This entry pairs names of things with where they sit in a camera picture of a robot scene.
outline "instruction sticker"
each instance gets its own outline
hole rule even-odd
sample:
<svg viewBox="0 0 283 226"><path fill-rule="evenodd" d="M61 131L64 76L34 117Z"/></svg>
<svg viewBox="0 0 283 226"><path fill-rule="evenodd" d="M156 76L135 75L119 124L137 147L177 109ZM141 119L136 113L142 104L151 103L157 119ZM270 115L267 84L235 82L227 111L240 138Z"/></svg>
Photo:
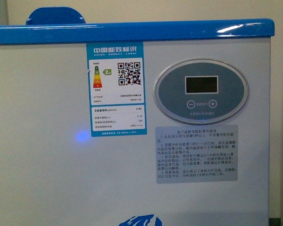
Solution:
<svg viewBox="0 0 283 226"><path fill-rule="evenodd" d="M156 127L158 184L238 179L238 125Z"/></svg>
<svg viewBox="0 0 283 226"><path fill-rule="evenodd" d="M143 43L88 43L93 137L147 134Z"/></svg>

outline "qr code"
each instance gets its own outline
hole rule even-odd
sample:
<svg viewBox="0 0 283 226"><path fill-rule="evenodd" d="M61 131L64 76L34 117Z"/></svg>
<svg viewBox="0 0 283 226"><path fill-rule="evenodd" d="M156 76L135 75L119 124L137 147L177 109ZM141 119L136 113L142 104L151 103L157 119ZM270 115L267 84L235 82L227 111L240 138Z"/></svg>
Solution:
<svg viewBox="0 0 283 226"><path fill-rule="evenodd" d="M123 62L117 64L118 85L141 85L141 63Z"/></svg>

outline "plus button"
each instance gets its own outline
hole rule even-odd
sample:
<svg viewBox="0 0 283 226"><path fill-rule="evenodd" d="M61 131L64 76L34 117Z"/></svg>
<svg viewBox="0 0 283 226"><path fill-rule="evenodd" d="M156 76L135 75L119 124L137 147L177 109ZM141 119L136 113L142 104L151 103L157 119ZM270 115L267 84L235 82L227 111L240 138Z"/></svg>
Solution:
<svg viewBox="0 0 283 226"><path fill-rule="evenodd" d="M208 103L210 108L215 108L217 107L217 101L216 100L210 100Z"/></svg>

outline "blue lid handle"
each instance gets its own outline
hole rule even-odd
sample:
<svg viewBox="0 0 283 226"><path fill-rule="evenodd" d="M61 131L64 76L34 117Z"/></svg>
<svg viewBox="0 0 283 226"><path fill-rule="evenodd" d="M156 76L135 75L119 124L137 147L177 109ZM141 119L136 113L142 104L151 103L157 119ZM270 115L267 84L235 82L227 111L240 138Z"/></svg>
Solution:
<svg viewBox="0 0 283 226"><path fill-rule="evenodd" d="M85 24L83 16L70 7L42 7L28 17L26 25Z"/></svg>

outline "energy label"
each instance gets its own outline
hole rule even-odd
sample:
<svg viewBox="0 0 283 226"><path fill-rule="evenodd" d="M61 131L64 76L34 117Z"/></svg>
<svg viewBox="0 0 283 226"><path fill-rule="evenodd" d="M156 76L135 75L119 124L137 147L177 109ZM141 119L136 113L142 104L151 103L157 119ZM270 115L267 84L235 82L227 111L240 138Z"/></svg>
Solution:
<svg viewBox="0 0 283 226"><path fill-rule="evenodd" d="M92 136L147 134L142 43L87 44Z"/></svg>

